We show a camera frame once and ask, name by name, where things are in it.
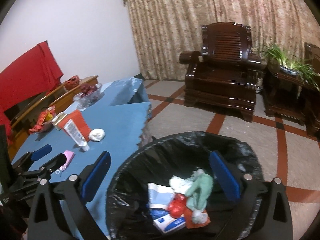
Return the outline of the pink face mask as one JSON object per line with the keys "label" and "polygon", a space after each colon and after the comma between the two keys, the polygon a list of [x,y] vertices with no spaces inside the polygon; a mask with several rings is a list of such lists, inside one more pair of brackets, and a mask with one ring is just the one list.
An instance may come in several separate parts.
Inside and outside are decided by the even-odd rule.
{"label": "pink face mask", "polygon": [[66,157],[66,162],[60,167],[58,168],[55,173],[57,175],[61,175],[61,173],[69,166],[70,162],[73,160],[75,153],[69,150],[65,150],[65,152],[63,152],[63,154]]}

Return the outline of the white tube with label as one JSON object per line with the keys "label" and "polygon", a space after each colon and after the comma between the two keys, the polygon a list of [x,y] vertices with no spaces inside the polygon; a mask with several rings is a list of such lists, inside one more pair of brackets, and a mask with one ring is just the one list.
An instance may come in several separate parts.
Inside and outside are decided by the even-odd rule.
{"label": "white tube with label", "polygon": [[84,152],[89,150],[89,145],[82,135],[76,124],[72,119],[69,119],[64,125],[63,129],[73,139],[73,141],[80,147]]}

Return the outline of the green rubber glove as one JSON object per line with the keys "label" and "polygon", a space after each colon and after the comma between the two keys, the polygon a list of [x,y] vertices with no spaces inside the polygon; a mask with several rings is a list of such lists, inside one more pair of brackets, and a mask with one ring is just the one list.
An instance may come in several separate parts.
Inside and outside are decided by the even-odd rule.
{"label": "green rubber glove", "polygon": [[192,185],[184,194],[187,198],[186,206],[191,211],[198,210],[203,212],[213,190],[213,177],[199,168],[193,172],[191,180]]}

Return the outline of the white cloth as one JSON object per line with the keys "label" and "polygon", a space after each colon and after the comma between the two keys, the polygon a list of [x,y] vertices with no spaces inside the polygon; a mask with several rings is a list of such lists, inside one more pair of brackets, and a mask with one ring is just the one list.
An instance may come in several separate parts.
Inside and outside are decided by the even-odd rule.
{"label": "white cloth", "polygon": [[185,194],[192,186],[193,181],[190,179],[183,179],[177,176],[172,176],[169,180],[169,186],[175,193]]}

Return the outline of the white cardboard box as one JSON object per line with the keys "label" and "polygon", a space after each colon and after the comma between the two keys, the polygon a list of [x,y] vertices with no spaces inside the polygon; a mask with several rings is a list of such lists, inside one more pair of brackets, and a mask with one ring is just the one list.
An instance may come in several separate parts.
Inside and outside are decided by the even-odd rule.
{"label": "white cardboard box", "polygon": [[154,226],[163,235],[168,235],[185,227],[185,217],[173,218],[168,210],[174,200],[175,192],[171,187],[148,183],[148,208]]}

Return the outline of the black trash bag bin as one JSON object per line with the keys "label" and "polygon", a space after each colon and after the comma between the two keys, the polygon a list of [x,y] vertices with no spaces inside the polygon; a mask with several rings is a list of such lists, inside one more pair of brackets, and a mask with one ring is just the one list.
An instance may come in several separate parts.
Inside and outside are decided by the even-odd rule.
{"label": "black trash bag bin", "polygon": [[242,173],[264,180],[256,154],[238,139],[207,132],[185,132],[159,138],[137,150],[115,172],[107,189],[106,225],[112,239],[213,239],[233,206],[214,181],[208,200],[209,225],[162,234],[148,209],[148,183],[168,186],[172,176],[187,179],[196,168],[211,174],[209,154],[218,151]]}

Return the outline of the red crumpled trash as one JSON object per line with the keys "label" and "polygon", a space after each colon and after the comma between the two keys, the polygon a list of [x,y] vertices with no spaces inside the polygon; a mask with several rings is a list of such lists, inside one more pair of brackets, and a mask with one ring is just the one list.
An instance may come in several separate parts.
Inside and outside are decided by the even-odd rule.
{"label": "red crumpled trash", "polygon": [[173,200],[170,202],[168,206],[168,212],[170,216],[174,219],[180,218],[185,211],[187,203],[187,197],[183,194],[175,194]]}

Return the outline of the wooden bench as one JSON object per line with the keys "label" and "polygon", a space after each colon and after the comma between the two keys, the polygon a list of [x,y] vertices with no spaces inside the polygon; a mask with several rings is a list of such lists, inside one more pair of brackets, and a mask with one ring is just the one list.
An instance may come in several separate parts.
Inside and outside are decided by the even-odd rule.
{"label": "wooden bench", "polygon": [[29,137],[29,129],[36,123],[40,112],[55,106],[56,113],[67,109],[73,103],[73,97],[80,93],[80,86],[66,90],[63,84],[50,92],[36,96],[24,109],[11,120],[12,144],[8,146],[10,159],[13,159],[23,143]]}

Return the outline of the small tissue box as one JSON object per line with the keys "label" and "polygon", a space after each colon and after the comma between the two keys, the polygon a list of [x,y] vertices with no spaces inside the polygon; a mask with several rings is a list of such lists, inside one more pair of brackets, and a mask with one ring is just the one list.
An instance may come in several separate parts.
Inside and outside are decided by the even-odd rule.
{"label": "small tissue box", "polygon": [[61,129],[59,127],[59,123],[67,116],[66,113],[61,112],[59,114],[57,114],[53,119],[52,119],[52,124],[54,126],[55,129],[57,129],[58,131]]}

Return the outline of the red snack wrapper dish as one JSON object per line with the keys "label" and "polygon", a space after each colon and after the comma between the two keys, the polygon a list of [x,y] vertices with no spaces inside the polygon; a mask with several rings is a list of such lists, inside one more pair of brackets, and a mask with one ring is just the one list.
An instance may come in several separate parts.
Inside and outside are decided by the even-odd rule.
{"label": "red snack wrapper dish", "polygon": [[52,126],[52,120],[56,116],[55,105],[42,111],[33,128],[29,129],[29,134],[41,133],[47,131]]}

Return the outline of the orange foam fruit net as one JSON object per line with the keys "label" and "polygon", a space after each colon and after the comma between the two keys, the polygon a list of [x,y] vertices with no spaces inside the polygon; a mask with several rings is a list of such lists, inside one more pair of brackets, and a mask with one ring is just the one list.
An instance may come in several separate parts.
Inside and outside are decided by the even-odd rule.
{"label": "orange foam fruit net", "polygon": [[81,112],[79,110],[75,110],[70,114],[67,114],[58,124],[58,128],[60,129],[64,129],[65,124],[67,124],[67,122],[72,119],[73,122],[75,123],[75,125],[77,126],[77,128],[79,129],[79,131],[81,132],[81,134],[84,136],[84,138],[86,139],[86,141],[90,141],[89,139],[89,134],[91,132],[90,127],[88,126],[88,124],[85,122],[84,117],[82,116]]}

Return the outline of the crumpled white tissue ball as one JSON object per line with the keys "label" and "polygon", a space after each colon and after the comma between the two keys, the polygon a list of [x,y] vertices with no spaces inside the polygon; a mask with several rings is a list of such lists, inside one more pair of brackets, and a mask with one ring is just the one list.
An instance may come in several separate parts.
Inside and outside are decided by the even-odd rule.
{"label": "crumpled white tissue ball", "polygon": [[89,137],[89,139],[91,141],[99,142],[99,141],[104,139],[105,131],[103,129],[100,129],[100,128],[93,129],[93,130],[90,131],[88,137]]}

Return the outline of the glass fruit bowl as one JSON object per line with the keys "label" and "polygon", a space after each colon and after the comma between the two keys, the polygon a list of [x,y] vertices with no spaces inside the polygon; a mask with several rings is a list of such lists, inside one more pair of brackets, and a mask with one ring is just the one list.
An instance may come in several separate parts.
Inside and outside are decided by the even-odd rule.
{"label": "glass fruit bowl", "polygon": [[83,98],[80,97],[81,95],[81,89],[80,89],[80,93],[76,94],[73,97],[73,101],[77,103],[76,108],[78,110],[82,110],[85,109],[93,104],[95,104],[96,102],[98,102],[102,97],[103,97],[103,92],[101,91],[102,88],[102,84],[101,83],[97,83],[95,84],[97,87],[97,91],[95,91],[92,94],[89,94],[87,96],[84,96]]}

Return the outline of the blue tablecloth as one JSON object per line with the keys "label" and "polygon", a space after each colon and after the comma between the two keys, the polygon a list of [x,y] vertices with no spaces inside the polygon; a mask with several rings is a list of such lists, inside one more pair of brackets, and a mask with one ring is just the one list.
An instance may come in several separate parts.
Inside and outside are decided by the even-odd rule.
{"label": "blue tablecloth", "polygon": [[105,137],[102,141],[89,141],[89,150],[84,152],[63,130],[53,128],[48,133],[30,135],[13,160],[17,161],[28,151],[38,150],[46,144],[51,145],[52,151],[31,166],[31,170],[36,170],[57,154],[66,150],[73,151],[75,156],[66,170],[52,175],[51,181],[56,182],[66,180],[72,174],[80,174],[85,166],[94,163],[103,151],[109,152],[110,169],[94,199],[87,204],[100,229],[108,235],[107,188],[119,166],[138,150],[151,104],[140,79],[132,77],[107,83],[102,86],[102,90],[104,96],[81,113],[91,129],[104,130]]}

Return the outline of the red apples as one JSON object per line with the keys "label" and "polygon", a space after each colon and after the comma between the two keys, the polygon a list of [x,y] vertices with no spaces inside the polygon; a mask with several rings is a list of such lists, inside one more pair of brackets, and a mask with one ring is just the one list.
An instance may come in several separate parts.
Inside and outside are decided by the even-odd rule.
{"label": "red apples", "polygon": [[81,95],[80,95],[81,98],[83,98],[84,96],[87,96],[89,94],[92,94],[98,90],[96,85],[89,85],[87,83],[82,84],[80,86],[80,89],[81,89]]}

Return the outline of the red cloth cover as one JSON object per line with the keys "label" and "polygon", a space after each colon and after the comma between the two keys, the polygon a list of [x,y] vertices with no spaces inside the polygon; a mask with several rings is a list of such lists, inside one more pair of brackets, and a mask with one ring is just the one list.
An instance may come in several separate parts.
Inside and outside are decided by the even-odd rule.
{"label": "red cloth cover", "polygon": [[62,76],[47,41],[28,50],[1,72],[1,125],[5,126],[7,136],[11,135],[11,126],[4,112],[32,96],[56,88]]}

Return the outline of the dark wooden side table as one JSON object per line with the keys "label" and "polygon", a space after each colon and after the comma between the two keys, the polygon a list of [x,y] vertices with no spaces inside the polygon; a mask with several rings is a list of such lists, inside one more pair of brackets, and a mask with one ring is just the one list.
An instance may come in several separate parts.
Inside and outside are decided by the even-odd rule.
{"label": "dark wooden side table", "polygon": [[306,93],[316,90],[297,77],[265,68],[263,99],[267,116],[282,115],[300,125],[305,125]]}

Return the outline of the green potted plant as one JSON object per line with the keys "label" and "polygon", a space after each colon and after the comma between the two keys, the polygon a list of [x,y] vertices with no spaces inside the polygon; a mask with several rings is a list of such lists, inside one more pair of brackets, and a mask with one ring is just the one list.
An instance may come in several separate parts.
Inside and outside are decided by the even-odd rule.
{"label": "green potted plant", "polygon": [[288,50],[280,48],[275,43],[264,45],[261,54],[267,62],[269,71],[283,72],[297,77],[302,83],[307,83],[319,91],[319,85],[316,82],[316,76],[319,74],[310,64],[297,60],[294,55],[290,56]]}

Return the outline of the beige patterned curtain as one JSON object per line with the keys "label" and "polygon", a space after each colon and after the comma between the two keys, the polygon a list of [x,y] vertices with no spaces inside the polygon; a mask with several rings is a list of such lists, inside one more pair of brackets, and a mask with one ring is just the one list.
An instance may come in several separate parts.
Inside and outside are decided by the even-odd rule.
{"label": "beige patterned curtain", "polygon": [[276,43],[298,58],[319,44],[319,23],[303,0],[123,0],[129,10],[140,72],[146,79],[183,80],[180,53],[200,50],[201,27],[250,26],[255,51]]}

